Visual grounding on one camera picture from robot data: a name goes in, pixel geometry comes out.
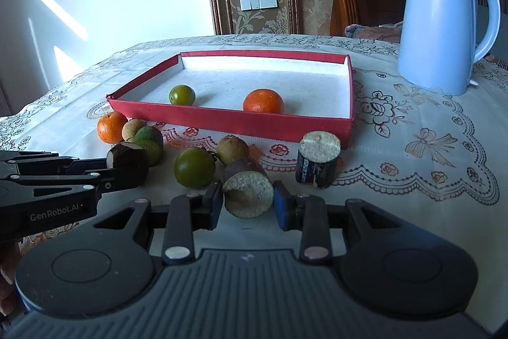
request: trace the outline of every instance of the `orange fruit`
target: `orange fruit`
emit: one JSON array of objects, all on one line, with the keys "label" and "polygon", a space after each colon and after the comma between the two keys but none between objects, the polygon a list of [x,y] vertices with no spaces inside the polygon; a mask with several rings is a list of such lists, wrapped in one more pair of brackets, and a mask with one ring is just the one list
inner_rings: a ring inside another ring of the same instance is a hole
[{"label": "orange fruit", "polygon": [[245,97],[243,111],[282,114],[284,101],[271,89],[255,89]]},{"label": "orange fruit", "polygon": [[103,115],[97,123],[98,137],[108,144],[123,141],[122,128],[127,124],[127,117],[118,111]]}]

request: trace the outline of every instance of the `white floral tablecloth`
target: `white floral tablecloth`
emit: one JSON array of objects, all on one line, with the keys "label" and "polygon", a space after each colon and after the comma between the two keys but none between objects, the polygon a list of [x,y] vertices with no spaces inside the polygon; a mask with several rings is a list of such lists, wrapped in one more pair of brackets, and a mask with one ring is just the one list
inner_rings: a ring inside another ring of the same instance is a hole
[{"label": "white floral tablecloth", "polygon": [[[96,123],[111,110],[106,94],[179,51],[245,48],[350,54],[355,128],[331,188],[319,191],[295,182],[296,144],[242,138],[271,178],[283,180],[293,193],[316,193],[335,204],[362,198],[466,249],[479,269],[468,312],[487,330],[496,330],[508,318],[508,72],[495,64],[477,64],[473,77],[479,86],[452,97],[400,77],[398,45],[383,41],[259,34],[150,42],[114,54],[1,119],[2,149],[104,157],[110,146],[97,138]],[[150,170],[144,186],[105,194],[100,212],[139,196],[157,204],[184,193],[172,173],[178,149],[213,150],[224,136],[192,125],[157,127],[167,142],[163,162]],[[273,212],[240,220],[224,211],[215,231],[195,235],[197,249],[297,249],[299,238],[298,232],[281,232]],[[334,253],[344,252],[340,230],[332,231],[332,242]]]}]

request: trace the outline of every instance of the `red flower print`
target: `red flower print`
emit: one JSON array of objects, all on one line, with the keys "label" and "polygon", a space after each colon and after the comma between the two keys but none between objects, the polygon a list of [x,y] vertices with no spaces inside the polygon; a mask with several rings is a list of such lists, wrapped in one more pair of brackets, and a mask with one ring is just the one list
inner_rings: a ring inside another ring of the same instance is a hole
[{"label": "red flower print", "polygon": [[272,145],[270,148],[270,152],[275,155],[288,155],[289,154],[289,148],[286,147],[284,144],[275,144]]},{"label": "red flower print", "polygon": [[194,127],[189,127],[184,131],[184,135],[187,137],[195,137],[199,134],[199,129]]}]

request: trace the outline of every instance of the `red and white tray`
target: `red and white tray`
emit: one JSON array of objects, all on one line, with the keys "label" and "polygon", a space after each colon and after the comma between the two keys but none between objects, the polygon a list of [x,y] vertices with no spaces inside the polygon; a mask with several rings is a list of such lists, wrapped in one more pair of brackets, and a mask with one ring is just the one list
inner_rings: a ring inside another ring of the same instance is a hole
[{"label": "red and white tray", "polygon": [[[192,106],[171,105],[176,85],[196,92]],[[242,110],[257,88],[277,91],[284,114]],[[349,55],[303,51],[182,52],[106,96],[130,118],[299,142],[310,131],[335,134],[347,147],[353,122]]]}]

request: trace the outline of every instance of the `electric kettle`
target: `electric kettle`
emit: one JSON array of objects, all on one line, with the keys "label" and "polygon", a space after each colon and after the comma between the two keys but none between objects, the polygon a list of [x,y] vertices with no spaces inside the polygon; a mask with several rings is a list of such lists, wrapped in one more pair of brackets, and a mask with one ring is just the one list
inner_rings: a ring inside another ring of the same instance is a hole
[{"label": "electric kettle", "polygon": [[446,95],[461,95],[476,84],[472,66],[492,48],[501,19],[499,0],[487,1],[487,33],[476,46],[477,0],[406,0],[399,74]]}]

